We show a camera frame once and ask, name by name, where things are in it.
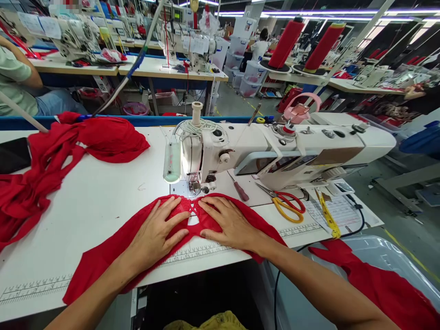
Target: pink basket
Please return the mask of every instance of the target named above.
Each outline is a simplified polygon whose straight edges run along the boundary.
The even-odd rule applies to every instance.
[[[139,102],[127,103],[122,109],[129,116],[148,116],[150,113],[150,108]]]

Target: fabric pile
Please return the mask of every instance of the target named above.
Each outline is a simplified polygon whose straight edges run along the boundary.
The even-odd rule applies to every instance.
[[[139,231],[142,223],[150,214],[153,207],[156,205],[157,201],[160,200],[160,203],[163,204],[166,200],[168,200],[171,196],[175,196],[176,198],[182,197],[178,195],[169,195],[163,196],[144,208],[140,209],[134,216],[132,216],[113,236],[109,237],[102,244],[94,247],[93,249],[82,254],[81,261],[73,274],[73,277],[70,281],[69,287],[67,288],[66,294],[63,297],[64,303],[70,305],[73,303],[83,292],[85,292],[110,266],[110,264],[122,253],[125,249],[130,245],[133,238]],[[261,230],[266,235],[272,237],[277,242],[286,245],[278,234],[277,230],[269,225],[257,212],[251,209],[249,206],[244,204],[243,202],[234,199],[232,197],[219,194],[219,193],[211,193],[210,197],[224,197],[230,201],[232,201],[243,213],[245,218],[249,221],[249,223],[255,228]],[[188,226],[188,220],[182,221],[178,224],[174,229],[169,233],[168,238],[173,236],[180,229],[187,228],[189,230],[189,234],[186,235],[176,246],[172,248],[170,253],[159,260],[153,267],[142,272],[136,278],[134,278],[123,290],[121,293],[127,293],[132,290],[136,285],[154,268],[162,264],[165,260],[167,260],[171,255],[176,253],[184,244],[186,244],[193,236],[200,235],[202,229],[212,229],[216,232],[222,232],[220,225],[198,205],[198,201],[203,198],[199,197],[194,201],[186,199],[182,197],[180,204],[171,212],[169,217],[170,219],[178,213],[189,211],[194,212],[198,217],[199,223],[196,225]],[[264,259],[259,255],[245,251],[247,254],[252,256],[257,262],[261,263]]]
[[[150,147],[145,136],[125,119],[98,117],[73,124],[79,116],[63,113],[61,123],[53,123],[49,133],[30,135],[31,169],[24,174],[0,175],[0,252],[39,222],[50,205],[46,196],[61,188],[63,178],[85,153],[105,162],[126,163]],[[65,165],[69,156],[72,160]]]
[[[348,281],[380,308],[400,329],[440,329],[440,314],[428,298],[399,274],[362,262],[341,240],[321,242],[328,250],[309,247],[319,258],[341,267]]]

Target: green shirt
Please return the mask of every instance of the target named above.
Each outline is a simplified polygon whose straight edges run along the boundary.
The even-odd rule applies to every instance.
[[[35,98],[24,91],[18,83],[31,76],[31,68],[18,61],[8,49],[0,47],[0,91],[17,103],[31,116],[38,112]],[[19,114],[0,100],[0,116],[18,116]]]

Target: smartphone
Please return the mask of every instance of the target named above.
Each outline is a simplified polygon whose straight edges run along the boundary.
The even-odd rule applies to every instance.
[[[21,137],[16,140],[0,143],[0,174],[10,174],[31,165],[28,139]]]

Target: screwdriver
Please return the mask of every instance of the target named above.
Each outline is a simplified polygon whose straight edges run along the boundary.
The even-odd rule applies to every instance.
[[[229,176],[231,177],[232,181],[234,181],[234,187],[235,190],[237,190],[238,195],[242,199],[242,201],[247,202],[249,200],[249,196],[244,192],[243,188],[238,184],[237,181],[234,180],[232,175],[228,172]]]

